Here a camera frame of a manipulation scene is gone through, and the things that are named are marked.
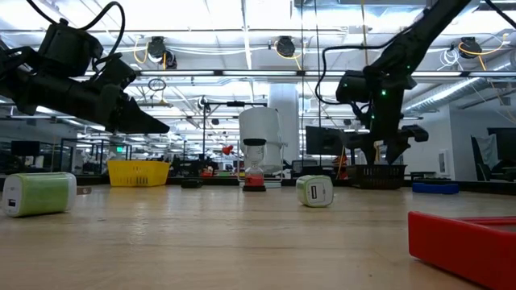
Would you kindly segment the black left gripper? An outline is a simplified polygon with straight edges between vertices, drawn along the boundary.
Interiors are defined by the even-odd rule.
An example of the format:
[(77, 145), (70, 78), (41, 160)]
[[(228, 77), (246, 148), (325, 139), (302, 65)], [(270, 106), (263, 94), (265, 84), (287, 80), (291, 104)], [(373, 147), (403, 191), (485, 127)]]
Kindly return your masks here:
[(11, 78), (11, 99), (18, 110), (34, 114), (44, 106), (88, 121), (108, 121), (106, 130), (124, 134), (164, 134), (169, 126), (142, 111), (124, 89), (135, 80), (135, 71), (119, 58), (87, 81), (54, 73), (17, 72)]

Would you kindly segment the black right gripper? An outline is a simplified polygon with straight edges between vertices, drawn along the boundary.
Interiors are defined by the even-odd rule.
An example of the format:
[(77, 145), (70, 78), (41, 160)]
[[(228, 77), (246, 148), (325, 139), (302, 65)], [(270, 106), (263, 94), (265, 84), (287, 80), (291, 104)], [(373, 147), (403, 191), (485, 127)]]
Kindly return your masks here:
[(371, 98), (369, 132), (344, 133), (342, 143), (346, 148), (360, 149), (367, 164), (375, 164), (375, 141), (383, 140), (387, 146), (385, 159), (388, 164), (393, 164), (404, 151), (411, 148), (408, 142), (410, 138), (416, 143), (423, 143), (429, 139), (428, 132), (419, 125), (403, 126), (398, 130), (402, 118), (401, 108), (405, 91), (403, 87), (382, 88), (379, 85), (368, 85), (367, 90)]

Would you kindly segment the dark blue small box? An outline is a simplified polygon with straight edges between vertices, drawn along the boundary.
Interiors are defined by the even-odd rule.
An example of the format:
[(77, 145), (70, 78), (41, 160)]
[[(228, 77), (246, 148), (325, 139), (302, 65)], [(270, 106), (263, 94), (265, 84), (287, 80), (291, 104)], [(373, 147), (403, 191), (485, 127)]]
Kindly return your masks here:
[(413, 183), (412, 191), (414, 193), (453, 195), (457, 194), (460, 188), (458, 184)]

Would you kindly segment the small green USB wall charger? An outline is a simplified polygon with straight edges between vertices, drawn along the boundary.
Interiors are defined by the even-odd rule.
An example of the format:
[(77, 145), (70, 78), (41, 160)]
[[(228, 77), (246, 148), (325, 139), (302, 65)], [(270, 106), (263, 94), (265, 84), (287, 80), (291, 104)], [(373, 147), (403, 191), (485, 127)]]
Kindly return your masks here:
[(296, 181), (298, 201), (307, 207), (322, 208), (333, 203), (333, 183), (329, 176), (306, 175)]

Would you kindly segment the large green USB wall charger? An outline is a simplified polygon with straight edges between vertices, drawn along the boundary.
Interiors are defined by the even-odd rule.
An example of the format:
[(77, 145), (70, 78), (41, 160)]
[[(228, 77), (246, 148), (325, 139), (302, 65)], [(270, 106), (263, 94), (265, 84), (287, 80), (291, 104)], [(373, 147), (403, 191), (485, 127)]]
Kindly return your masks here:
[(77, 196), (91, 193), (90, 186), (78, 186), (68, 172), (16, 173), (5, 179), (1, 207), (11, 218), (64, 213)]

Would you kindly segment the hourglass with red sand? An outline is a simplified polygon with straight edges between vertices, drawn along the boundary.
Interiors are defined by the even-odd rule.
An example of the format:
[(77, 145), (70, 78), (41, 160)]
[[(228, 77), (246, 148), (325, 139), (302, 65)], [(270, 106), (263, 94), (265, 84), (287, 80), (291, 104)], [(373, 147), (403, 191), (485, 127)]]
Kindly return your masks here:
[(246, 164), (243, 191), (264, 192), (264, 172), (260, 163), (264, 159), (265, 139), (245, 139), (244, 161)]

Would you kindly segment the black plastic basket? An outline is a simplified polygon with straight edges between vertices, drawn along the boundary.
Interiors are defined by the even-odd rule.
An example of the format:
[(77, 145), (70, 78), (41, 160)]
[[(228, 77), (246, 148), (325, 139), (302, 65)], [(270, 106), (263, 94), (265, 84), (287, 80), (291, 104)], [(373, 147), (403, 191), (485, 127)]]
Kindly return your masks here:
[(399, 189), (405, 178), (404, 164), (357, 164), (347, 167), (348, 180), (360, 189)]

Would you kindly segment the yellow plastic basket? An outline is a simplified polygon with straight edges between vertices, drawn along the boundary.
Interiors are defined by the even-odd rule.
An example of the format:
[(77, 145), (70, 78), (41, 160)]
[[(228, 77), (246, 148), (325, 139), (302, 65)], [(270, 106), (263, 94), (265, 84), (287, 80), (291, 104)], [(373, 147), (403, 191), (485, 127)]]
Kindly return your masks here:
[(170, 164), (151, 160), (109, 160), (107, 166), (113, 187), (153, 187), (166, 184)]

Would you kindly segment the black background monitor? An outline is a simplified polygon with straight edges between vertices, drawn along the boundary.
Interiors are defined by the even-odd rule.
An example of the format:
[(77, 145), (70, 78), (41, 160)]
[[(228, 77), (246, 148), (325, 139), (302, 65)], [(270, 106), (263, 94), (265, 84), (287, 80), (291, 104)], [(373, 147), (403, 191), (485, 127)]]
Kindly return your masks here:
[(351, 134), (343, 130), (307, 126), (306, 153), (308, 155), (341, 155)]
[(40, 141), (13, 140), (10, 142), (10, 153), (15, 156), (38, 156)]

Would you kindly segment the red plastic tray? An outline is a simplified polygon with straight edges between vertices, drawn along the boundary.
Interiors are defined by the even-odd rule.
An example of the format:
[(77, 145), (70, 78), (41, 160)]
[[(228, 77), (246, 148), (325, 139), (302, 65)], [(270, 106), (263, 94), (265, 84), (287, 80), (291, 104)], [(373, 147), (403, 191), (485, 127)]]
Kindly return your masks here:
[(516, 290), (516, 216), (408, 213), (409, 253), (492, 290)]

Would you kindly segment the black aluminium table frame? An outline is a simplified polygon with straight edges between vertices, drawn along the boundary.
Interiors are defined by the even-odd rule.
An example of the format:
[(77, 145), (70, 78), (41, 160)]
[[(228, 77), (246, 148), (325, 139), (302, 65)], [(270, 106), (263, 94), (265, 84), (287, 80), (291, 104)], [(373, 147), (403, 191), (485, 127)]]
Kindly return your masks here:
[[(6, 179), (5, 175), (0, 175), (0, 189), (3, 187), (4, 181)], [(79, 186), (93, 186), (93, 185), (101, 185), (101, 184), (110, 184), (109, 176), (102, 175), (80, 175), (76, 177), (77, 185)], [(179, 185), (181, 184), (183, 178), (178, 177), (169, 177), (166, 181), (167, 185)], [(492, 181), (453, 181), (453, 180), (416, 180), (417, 182), (423, 182), (427, 184), (458, 184), (460, 191), (465, 192), (474, 192), (474, 193), (492, 193), (492, 194), (500, 194), (500, 195), (510, 195), (516, 196), (516, 182), (492, 182)], [(283, 180), (282, 186), (294, 186), (295, 180)], [(239, 182), (236, 178), (230, 177), (221, 177), (221, 178), (206, 178), (202, 179), (203, 185), (213, 185), (213, 186), (230, 186), (230, 185), (239, 185)], [(335, 187), (352, 187), (352, 184), (349, 180), (335, 180)], [(403, 180), (402, 187), (412, 187), (411, 180)]]

